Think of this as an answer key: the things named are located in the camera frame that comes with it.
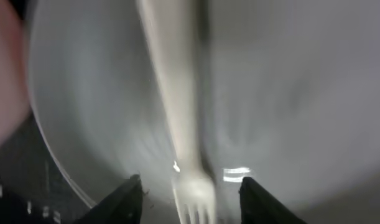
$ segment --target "white plastic fork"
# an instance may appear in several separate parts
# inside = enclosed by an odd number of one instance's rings
[[[216,222],[215,187],[204,172],[192,170],[180,174],[179,180],[173,182],[173,192],[181,224],[187,223],[187,214],[190,223],[196,224],[196,213],[199,224],[205,224],[206,220],[211,224]]]
[[[197,134],[196,0],[138,0],[180,175],[173,181],[182,224],[215,223],[215,186],[200,162]]]

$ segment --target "plastic fork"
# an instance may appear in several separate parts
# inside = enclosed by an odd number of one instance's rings
[[[196,0],[138,0],[151,61],[180,166],[173,191],[180,222],[215,222],[215,187],[202,169],[197,134]]]
[[[209,224],[215,223],[215,186],[203,171],[181,173],[179,179],[173,182],[173,192],[181,224],[187,223],[187,216],[190,224],[196,224],[196,214],[199,224],[205,224],[206,220]]]

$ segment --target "white surface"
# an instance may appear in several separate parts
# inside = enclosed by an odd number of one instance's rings
[[[308,223],[380,223],[380,1],[212,0],[209,18],[202,133],[220,217],[239,223],[223,177],[245,167]],[[177,223],[135,3],[41,1],[31,37],[34,109],[70,178],[100,201],[140,173],[143,222]]]

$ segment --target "fork handle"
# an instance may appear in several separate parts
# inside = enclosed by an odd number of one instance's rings
[[[200,169],[195,0],[138,0],[180,171]]]

